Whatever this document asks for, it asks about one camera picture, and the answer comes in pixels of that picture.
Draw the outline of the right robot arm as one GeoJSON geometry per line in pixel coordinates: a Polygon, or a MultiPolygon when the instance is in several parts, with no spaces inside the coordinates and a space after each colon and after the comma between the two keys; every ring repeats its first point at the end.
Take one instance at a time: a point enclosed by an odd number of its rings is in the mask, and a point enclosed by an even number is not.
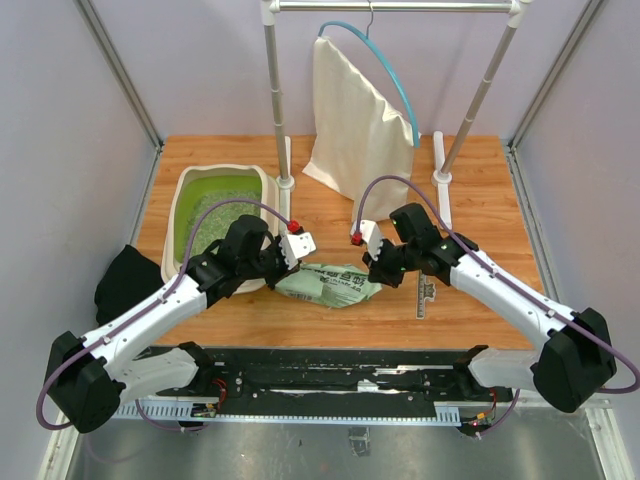
{"type": "Polygon", "coordinates": [[[376,222],[353,224],[353,243],[366,247],[368,279],[393,288],[419,271],[461,291],[516,327],[529,350],[478,347],[453,375],[455,392],[474,400],[489,387],[535,391],[551,406],[576,411],[617,372],[604,317],[577,312],[535,291],[462,235],[444,236],[422,205],[407,204],[390,219],[400,238],[385,238],[376,222]]]}

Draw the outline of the green cat litter bag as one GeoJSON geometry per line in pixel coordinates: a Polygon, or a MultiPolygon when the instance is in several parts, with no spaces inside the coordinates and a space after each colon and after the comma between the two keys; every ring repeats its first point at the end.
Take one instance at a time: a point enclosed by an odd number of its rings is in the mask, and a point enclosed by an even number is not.
{"type": "Polygon", "coordinates": [[[368,274],[354,265],[302,263],[299,270],[275,287],[286,297],[331,309],[345,308],[368,301],[382,290],[368,280],[368,274]]]}

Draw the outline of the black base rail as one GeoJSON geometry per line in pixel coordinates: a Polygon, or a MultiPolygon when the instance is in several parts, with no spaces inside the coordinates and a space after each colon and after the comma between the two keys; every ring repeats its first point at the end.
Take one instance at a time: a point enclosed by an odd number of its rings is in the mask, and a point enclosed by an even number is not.
{"type": "Polygon", "coordinates": [[[509,402],[532,390],[538,353],[150,347],[124,371],[126,403],[190,403],[181,418],[440,422],[448,404],[509,402]]]}

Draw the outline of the black cloth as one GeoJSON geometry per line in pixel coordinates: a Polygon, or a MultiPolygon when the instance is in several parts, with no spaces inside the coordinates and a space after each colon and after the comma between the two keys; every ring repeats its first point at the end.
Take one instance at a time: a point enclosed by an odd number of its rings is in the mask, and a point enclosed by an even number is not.
{"type": "Polygon", "coordinates": [[[97,324],[103,326],[118,318],[163,285],[160,266],[132,245],[125,245],[95,289],[97,324]]]}

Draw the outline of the blue clothes hanger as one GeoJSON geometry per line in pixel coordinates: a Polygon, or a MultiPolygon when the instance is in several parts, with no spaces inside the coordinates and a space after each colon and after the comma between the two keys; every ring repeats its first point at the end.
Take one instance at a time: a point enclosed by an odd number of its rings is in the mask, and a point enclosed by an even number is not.
{"type": "Polygon", "coordinates": [[[408,115],[408,121],[411,126],[413,147],[419,148],[421,146],[421,134],[419,133],[419,130],[418,130],[418,121],[417,121],[416,114],[414,112],[411,101],[405,91],[405,88],[399,76],[397,75],[396,71],[394,70],[393,66],[391,65],[389,60],[386,58],[386,56],[381,52],[381,50],[377,47],[377,45],[369,38],[369,36],[365,32],[362,32],[361,30],[359,30],[358,28],[356,28],[355,26],[347,22],[343,22],[343,21],[325,22],[320,26],[317,36],[321,37],[324,33],[324,30],[327,27],[338,27],[350,32],[356,38],[358,38],[376,57],[376,59],[384,68],[388,77],[394,84],[395,89],[398,95],[400,96],[400,99],[403,102],[406,113],[408,115]]]}

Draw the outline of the cream cloth bag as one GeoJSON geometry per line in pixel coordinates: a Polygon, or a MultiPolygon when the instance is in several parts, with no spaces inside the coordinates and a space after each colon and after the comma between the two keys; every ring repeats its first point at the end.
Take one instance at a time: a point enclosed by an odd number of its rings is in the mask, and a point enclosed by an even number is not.
{"type": "Polygon", "coordinates": [[[409,187],[383,175],[411,178],[412,127],[327,37],[313,46],[316,140],[303,173],[353,201],[351,220],[381,221],[405,205],[409,187]]]}

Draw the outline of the piano pattern bag clip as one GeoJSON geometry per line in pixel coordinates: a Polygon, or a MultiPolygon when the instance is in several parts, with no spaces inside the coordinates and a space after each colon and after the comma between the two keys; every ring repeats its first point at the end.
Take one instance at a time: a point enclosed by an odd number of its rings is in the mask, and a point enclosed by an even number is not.
{"type": "Polygon", "coordinates": [[[426,318],[427,305],[433,303],[435,298],[435,284],[425,274],[419,272],[416,283],[416,318],[418,320],[426,318]]]}

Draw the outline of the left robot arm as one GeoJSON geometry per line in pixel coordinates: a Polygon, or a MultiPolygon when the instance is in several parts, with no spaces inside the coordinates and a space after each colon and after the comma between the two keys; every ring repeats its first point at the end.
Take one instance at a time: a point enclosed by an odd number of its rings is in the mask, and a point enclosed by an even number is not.
{"type": "Polygon", "coordinates": [[[65,415],[68,426],[90,433],[124,403],[172,388],[195,396],[207,393],[214,371],[195,343],[145,359],[140,353],[250,280],[274,288],[314,250],[311,234],[296,222],[274,236],[260,217],[240,216],[224,238],[185,261],[178,274],[145,300],[81,337],[67,331],[53,341],[36,404],[38,423],[54,427],[44,417],[46,398],[65,415]]]}

